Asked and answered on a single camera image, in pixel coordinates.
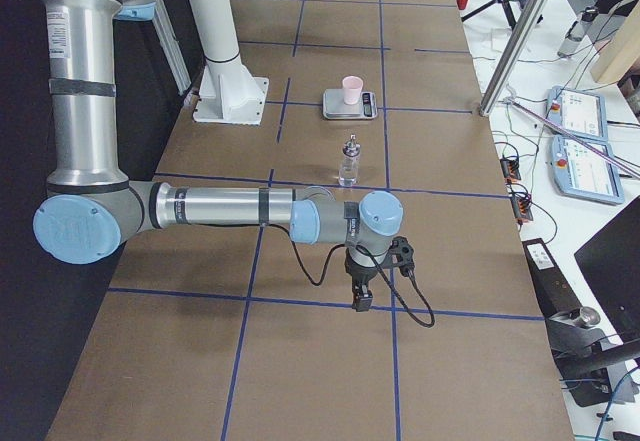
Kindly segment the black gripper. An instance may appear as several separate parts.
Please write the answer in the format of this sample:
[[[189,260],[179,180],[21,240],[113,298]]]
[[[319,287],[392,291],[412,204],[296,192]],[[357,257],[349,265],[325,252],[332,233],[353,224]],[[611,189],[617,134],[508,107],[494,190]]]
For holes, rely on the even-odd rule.
[[[345,270],[346,273],[351,276],[352,280],[352,308],[356,312],[369,311],[373,301],[373,294],[370,290],[369,283],[377,276],[377,268],[362,266],[351,257],[350,253],[347,253]]]

